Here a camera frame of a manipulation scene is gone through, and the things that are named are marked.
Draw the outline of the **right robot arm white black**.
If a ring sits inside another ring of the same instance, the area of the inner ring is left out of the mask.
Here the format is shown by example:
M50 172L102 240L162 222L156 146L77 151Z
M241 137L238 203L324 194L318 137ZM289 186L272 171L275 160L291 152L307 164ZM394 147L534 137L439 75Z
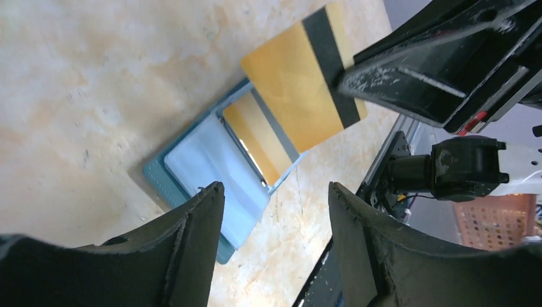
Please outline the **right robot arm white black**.
M357 53L337 90L452 138L412 155L396 129L357 195L390 204L399 193L467 201L510 184L502 141L479 136L515 104L541 107L540 1L432 1Z

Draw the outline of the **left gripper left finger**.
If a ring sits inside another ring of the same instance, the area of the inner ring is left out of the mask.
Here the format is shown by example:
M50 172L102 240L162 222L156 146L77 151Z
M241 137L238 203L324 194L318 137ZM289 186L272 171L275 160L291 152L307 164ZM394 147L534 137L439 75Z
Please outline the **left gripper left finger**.
M100 246L1 236L2 306L206 306L224 212L213 182Z

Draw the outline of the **blue leather card holder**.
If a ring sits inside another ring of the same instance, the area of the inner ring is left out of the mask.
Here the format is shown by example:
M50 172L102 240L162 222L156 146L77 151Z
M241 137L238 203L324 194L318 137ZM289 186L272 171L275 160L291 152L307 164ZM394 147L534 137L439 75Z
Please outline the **blue leather card holder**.
M227 107L239 106L249 97L262 105L259 93L244 78L143 167L144 177L173 209L214 181L224 184L226 200L216 256L221 265L242 247L261 221L271 195L304 158L296 153L292 166L276 181L263 177L224 114Z

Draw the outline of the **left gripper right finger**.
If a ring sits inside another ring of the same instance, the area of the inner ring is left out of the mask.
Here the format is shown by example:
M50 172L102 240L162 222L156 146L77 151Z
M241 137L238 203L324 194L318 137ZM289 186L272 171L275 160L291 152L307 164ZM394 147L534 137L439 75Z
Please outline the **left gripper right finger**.
M540 306L541 246L482 251L374 209L338 182L329 214L345 306Z

